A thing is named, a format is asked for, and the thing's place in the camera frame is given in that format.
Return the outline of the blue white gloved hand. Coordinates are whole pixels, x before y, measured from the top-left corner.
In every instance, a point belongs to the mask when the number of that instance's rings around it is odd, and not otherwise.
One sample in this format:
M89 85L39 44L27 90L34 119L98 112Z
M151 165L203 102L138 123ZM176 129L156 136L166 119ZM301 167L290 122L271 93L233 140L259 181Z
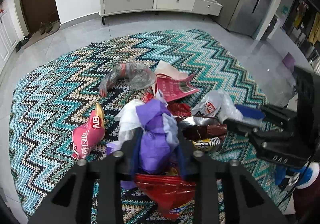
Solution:
M290 191L293 187L304 189L313 184L319 176L319 163L312 162L308 168L293 169L281 165L276 166L275 184L281 191Z

